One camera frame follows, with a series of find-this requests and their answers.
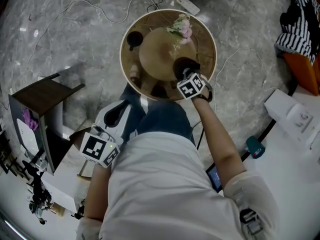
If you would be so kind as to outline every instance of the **sleeve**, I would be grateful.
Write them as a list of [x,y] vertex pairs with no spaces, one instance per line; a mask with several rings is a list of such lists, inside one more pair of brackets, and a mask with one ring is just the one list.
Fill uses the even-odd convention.
[[276,239],[280,227],[278,205],[263,178],[254,171],[245,171],[233,177],[225,186],[223,194],[234,200],[238,208],[256,212],[262,225],[262,239]]
[[102,222],[83,217],[76,231],[76,240],[99,240]]

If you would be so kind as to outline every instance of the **black and white striped fabric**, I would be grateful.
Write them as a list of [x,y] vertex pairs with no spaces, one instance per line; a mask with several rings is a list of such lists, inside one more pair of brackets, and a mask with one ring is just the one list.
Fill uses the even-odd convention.
[[292,0],[288,11],[280,17],[283,33],[275,47],[306,56],[313,65],[319,52],[319,11],[317,0]]

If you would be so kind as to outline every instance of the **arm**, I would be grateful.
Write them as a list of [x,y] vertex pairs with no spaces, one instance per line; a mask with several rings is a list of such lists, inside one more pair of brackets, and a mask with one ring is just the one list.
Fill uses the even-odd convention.
[[103,168],[95,165],[86,195],[84,217],[103,221],[108,208],[108,185],[111,176],[111,166]]
[[222,188],[234,176],[245,172],[237,148],[221,124],[209,103],[202,98],[193,98],[192,102],[200,115],[206,141],[209,146],[213,161],[219,173]]

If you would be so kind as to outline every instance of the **black cup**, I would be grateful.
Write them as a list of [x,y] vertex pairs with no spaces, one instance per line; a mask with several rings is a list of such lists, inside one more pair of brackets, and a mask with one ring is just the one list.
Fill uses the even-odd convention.
[[134,50],[134,47],[141,45],[143,40],[144,40],[143,35],[138,31],[131,32],[130,34],[128,34],[126,38],[126,41],[130,45],[131,52]]

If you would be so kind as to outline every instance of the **purple cloth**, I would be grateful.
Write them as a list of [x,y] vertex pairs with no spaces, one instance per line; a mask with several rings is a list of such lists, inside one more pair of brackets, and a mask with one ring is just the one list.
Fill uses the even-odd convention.
[[31,112],[29,109],[26,108],[22,112],[22,116],[24,118],[24,123],[29,126],[31,130],[35,131],[38,128],[39,124],[36,120],[31,118]]

